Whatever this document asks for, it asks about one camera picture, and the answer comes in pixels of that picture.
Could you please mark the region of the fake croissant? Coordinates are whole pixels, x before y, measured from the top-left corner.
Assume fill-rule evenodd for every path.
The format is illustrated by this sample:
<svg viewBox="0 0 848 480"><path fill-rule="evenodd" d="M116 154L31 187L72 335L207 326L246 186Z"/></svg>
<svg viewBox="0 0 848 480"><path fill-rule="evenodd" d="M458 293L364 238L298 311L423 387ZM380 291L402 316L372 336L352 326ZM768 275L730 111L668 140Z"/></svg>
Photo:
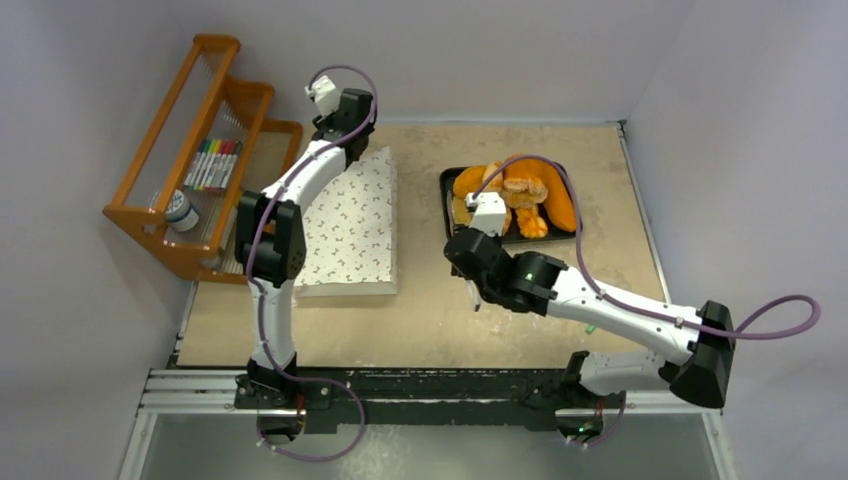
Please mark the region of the fake croissant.
<svg viewBox="0 0 848 480"><path fill-rule="evenodd" d="M502 228L502 235L503 236L505 236L507 234L507 232L509 231L511 224L512 224L512 218L513 218L512 210L507 208L504 223L503 223L503 228Z"/></svg>

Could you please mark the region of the metal tongs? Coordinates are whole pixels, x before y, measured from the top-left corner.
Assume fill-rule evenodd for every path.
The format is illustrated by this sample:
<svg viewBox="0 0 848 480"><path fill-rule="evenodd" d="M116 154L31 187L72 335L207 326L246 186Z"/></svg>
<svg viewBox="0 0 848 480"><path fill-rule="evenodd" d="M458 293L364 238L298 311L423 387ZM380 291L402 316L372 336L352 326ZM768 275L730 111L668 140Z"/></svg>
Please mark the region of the metal tongs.
<svg viewBox="0 0 848 480"><path fill-rule="evenodd" d="M469 294L472 310L474 312L479 312L482 306L482 299L480 297L479 289L476 284L470 280L467 280L465 284Z"/></svg>

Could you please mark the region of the large fake bread loaf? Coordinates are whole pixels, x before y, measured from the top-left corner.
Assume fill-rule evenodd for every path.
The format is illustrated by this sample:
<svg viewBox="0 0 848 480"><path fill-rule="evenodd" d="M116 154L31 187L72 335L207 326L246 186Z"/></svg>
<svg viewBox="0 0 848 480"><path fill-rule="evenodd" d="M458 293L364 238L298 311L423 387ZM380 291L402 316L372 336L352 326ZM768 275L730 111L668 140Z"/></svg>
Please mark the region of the large fake bread loaf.
<svg viewBox="0 0 848 480"><path fill-rule="evenodd" d="M502 171L501 197L510 208L531 208L548 196L545 184L548 165L536 159L518 160Z"/></svg>

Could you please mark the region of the lumpy orange fake bread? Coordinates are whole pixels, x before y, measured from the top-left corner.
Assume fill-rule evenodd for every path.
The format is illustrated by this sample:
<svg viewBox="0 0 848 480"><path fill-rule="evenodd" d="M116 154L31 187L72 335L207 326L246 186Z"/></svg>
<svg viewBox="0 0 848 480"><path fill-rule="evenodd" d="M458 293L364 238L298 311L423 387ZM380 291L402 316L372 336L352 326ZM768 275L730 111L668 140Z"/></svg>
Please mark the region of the lumpy orange fake bread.
<svg viewBox="0 0 848 480"><path fill-rule="evenodd" d="M465 168L453 182L452 193L455 198L465 199L469 193L476 191L482 184L486 166L477 165Z"/></svg>

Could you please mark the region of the white patterned paper bag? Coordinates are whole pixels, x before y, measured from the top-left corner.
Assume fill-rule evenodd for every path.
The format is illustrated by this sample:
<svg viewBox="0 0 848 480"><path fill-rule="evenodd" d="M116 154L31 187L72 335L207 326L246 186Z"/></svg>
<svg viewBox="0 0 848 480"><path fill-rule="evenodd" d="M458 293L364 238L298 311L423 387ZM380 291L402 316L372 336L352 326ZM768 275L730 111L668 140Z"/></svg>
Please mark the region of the white patterned paper bag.
<svg viewBox="0 0 848 480"><path fill-rule="evenodd" d="M304 215L299 297L398 293L397 169L383 147L335 177Z"/></svg>

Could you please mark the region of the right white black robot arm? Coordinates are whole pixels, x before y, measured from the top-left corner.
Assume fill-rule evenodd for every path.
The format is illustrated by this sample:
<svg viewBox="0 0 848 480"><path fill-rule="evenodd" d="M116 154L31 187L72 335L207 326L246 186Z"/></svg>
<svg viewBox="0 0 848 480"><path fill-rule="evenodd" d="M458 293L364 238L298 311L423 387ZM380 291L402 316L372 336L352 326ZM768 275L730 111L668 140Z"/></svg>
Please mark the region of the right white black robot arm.
<svg viewBox="0 0 848 480"><path fill-rule="evenodd" d="M598 282L555 257L527 251L510 255L498 239L476 229L452 236L443 249L455 275L479 298L515 313L574 320L641 345L618 353L578 351L561 381L564 399L584 407L625 391L668 390L690 404L726 404L735 353L729 309L663 303Z"/></svg>

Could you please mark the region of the round fake bread bun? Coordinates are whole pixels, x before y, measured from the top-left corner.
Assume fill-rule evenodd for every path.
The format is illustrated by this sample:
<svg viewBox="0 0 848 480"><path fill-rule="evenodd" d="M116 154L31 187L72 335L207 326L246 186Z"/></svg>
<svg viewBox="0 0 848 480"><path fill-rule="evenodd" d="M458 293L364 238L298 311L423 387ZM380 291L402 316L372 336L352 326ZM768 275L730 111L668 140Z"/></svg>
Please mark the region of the round fake bread bun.
<svg viewBox="0 0 848 480"><path fill-rule="evenodd" d="M495 161L488 164L483 172L481 191L482 192L501 192L503 189L503 171L501 170L502 162Z"/></svg>

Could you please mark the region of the sliced seeded fake bread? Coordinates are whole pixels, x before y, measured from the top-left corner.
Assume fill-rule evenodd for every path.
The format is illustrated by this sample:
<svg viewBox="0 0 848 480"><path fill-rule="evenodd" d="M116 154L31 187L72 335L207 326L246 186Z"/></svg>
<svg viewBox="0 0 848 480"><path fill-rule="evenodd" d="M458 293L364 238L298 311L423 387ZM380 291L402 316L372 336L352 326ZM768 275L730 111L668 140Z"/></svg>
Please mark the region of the sliced seeded fake bread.
<svg viewBox="0 0 848 480"><path fill-rule="evenodd" d="M461 197L453 197L451 200L451 219L453 228L468 227L471 223L471 213L469 212L465 200Z"/></svg>

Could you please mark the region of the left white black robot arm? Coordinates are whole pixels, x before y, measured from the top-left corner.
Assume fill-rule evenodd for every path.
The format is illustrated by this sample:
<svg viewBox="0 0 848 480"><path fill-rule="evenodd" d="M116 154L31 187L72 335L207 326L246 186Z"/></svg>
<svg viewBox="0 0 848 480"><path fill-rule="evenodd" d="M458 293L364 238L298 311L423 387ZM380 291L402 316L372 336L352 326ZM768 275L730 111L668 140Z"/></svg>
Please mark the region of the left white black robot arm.
<svg viewBox="0 0 848 480"><path fill-rule="evenodd" d="M255 345L246 377L272 408L297 399L292 335L294 283L307 256L303 216L334 179L358 161L369 144L377 97L357 88L310 92L322 112L306 150L260 192L245 192L237 205L235 256L255 308Z"/></svg>

